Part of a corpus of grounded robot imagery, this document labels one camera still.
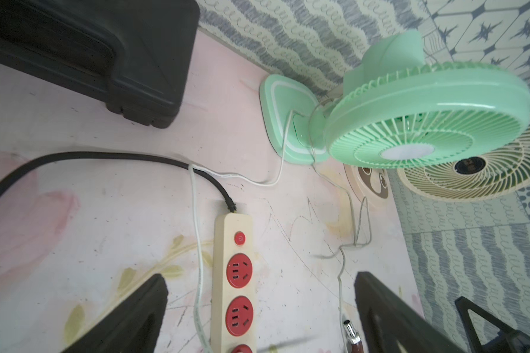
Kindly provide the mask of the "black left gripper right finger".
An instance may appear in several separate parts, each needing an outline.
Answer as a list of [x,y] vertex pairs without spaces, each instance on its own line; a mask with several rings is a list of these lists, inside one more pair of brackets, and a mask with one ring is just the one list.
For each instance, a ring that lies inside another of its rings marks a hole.
[[357,273],[356,307],[369,352],[461,352],[369,272]]

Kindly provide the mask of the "cream power strip red sockets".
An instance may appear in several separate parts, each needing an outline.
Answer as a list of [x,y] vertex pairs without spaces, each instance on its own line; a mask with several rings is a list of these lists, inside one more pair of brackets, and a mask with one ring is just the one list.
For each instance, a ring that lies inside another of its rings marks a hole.
[[211,338],[214,352],[256,352],[253,219],[218,216],[213,245]]

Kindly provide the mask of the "green desk fan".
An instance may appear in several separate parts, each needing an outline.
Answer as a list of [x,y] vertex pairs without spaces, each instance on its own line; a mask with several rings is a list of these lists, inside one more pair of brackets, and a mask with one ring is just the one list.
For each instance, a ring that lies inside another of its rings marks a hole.
[[344,76],[343,94],[322,103],[273,74],[259,98],[270,143],[282,160],[407,169],[488,153],[530,125],[530,91],[512,72],[480,62],[428,64],[416,30],[371,46]]

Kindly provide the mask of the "black plastic tool case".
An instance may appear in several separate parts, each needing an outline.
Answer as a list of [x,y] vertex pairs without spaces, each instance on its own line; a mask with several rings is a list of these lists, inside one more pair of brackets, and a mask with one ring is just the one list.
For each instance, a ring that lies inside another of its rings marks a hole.
[[195,1],[0,1],[0,64],[159,129],[177,117]]

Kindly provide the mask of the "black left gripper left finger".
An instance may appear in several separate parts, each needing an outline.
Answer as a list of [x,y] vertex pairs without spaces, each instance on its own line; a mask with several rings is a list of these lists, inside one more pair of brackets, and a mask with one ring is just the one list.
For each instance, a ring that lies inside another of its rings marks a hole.
[[154,274],[66,352],[154,352],[168,290]]

